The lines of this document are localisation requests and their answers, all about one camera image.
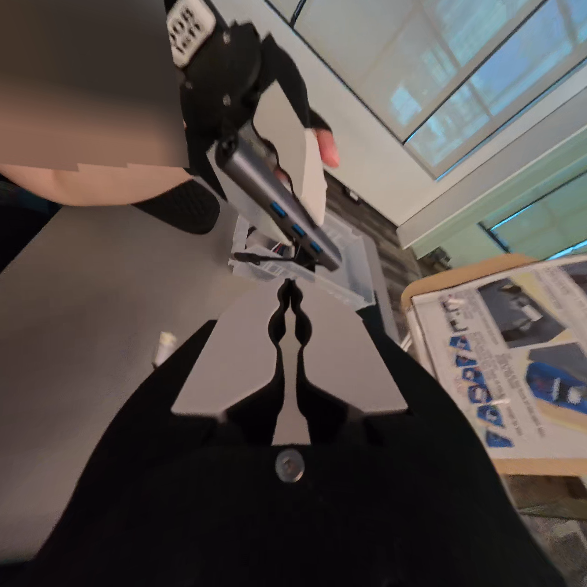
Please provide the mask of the black wrist rest pad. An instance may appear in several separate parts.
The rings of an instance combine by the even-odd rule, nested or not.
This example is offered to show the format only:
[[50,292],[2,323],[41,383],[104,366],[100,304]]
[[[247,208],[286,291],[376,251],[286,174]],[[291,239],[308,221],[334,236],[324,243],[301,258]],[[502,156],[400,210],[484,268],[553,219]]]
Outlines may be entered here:
[[206,185],[192,179],[133,207],[187,234],[205,235],[216,226],[221,205]]

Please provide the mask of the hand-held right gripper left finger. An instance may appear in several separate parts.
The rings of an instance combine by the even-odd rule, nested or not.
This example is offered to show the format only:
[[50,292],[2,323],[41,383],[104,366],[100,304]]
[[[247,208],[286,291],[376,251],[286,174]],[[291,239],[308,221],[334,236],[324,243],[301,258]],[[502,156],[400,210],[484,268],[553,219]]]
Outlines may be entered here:
[[262,283],[220,314],[172,405],[174,415],[230,423],[247,443],[272,444],[285,395],[279,342],[289,289],[288,279]]

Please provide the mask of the person's left hand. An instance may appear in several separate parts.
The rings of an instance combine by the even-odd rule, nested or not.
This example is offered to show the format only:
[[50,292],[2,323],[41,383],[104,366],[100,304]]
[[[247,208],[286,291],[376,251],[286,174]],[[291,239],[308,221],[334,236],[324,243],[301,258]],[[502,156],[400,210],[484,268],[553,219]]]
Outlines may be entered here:
[[338,168],[340,165],[340,156],[332,132],[324,128],[313,129],[313,132],[318,142],[322,163],[329,168]]

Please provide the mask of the person's left forearm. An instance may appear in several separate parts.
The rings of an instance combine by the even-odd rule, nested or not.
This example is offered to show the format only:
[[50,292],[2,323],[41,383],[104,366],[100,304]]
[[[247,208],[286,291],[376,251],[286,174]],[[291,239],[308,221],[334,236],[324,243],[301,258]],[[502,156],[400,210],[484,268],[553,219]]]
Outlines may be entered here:
[[46,200],[74,207],[135,204],[192,179],[183,168],[79,164],[77,171],[2,164],[1,175]]

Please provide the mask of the grey slim usb hub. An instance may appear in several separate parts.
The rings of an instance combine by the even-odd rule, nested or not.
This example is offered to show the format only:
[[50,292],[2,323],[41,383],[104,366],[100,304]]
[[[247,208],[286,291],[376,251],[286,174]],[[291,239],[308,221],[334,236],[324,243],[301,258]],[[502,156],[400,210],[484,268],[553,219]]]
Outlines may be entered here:
[[223,121],[214,152],[216,165],[256,202],[291,239],[312,256],[317,265],[335,271],[341,253],[322,226],[318,226],[291,191],[290,178],[281,170],[273,146],[254,128],[245,138],[233,124]]

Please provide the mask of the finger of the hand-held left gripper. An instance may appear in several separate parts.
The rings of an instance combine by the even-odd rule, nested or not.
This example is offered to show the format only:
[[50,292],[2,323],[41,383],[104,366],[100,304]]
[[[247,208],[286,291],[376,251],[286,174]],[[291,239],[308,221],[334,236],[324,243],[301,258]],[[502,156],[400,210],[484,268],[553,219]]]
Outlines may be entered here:
[[272,82],[260,95],[253,128],[273,146],[279,167],[290,178],[293,195],[312,220],[322,226],[327,181],[318,140],[299,120],[279,82]]
[[256,202],[246,195],[226,173],[219,169],[216,165],[214,152],[215,148],[209,148],[207,157],[216,174],[216,178],[220,182],[227,201],[237,210],[240,216],[243,216],[249,222],[250,226],[255,227],[262,235],[273,241],[291,246],[291,239],[279,229],[274,220]]

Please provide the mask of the large window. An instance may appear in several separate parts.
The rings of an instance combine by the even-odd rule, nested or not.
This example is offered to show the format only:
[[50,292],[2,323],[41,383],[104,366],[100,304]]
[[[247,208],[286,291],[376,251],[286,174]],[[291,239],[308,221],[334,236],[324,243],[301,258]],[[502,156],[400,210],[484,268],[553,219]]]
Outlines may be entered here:
[[438,179],[586,64],[586,1],[267,1]]

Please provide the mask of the clear plastic bin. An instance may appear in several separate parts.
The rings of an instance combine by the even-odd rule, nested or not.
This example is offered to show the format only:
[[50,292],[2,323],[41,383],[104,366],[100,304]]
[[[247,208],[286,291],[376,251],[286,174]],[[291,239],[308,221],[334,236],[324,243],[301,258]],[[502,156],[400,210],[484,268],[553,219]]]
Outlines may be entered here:
[[232,273],[252,281],[268,282],[273,279],[305,279],[326,290],[354,311],[374,305],[375,293],[371,269],[363,238],[353,227],[330,210],[326,211],[323,229],[341,253],[341,267],[328,271],[316,267],[314,271],[294,262],[263,261],[260,265],[228,260]]

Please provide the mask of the grey hub black lead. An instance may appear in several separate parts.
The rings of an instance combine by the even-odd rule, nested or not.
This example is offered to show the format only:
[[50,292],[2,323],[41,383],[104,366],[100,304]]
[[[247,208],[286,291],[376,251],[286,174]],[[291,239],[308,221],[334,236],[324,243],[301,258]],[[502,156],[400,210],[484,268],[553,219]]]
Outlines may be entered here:
[[231,257],[233,260],[253,264],[255,266],[260,266],[262,263],[265,262],[272,262],[272,263],[294,263],[300,267],[306,269],[314,269],[317,265],[317,261],[307,253],[305,253],[302,249],[298,248],[295,250],[295,253],[290,258],[285,258],[280,255],[277,256],[266,256],[266,255],[259,255],[256,253],[247,253],[247,252],[235,252],[232,254]]

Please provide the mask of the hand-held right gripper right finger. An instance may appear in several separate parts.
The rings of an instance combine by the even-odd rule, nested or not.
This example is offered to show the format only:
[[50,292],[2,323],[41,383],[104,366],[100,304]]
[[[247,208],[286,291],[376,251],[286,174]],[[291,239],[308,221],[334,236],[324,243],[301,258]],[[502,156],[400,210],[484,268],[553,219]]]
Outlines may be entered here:
[[296,317],[297,407],[313,445],[333,444],[346,427],[403,415],[408,406],[362,318],[307,281],[291,283]]

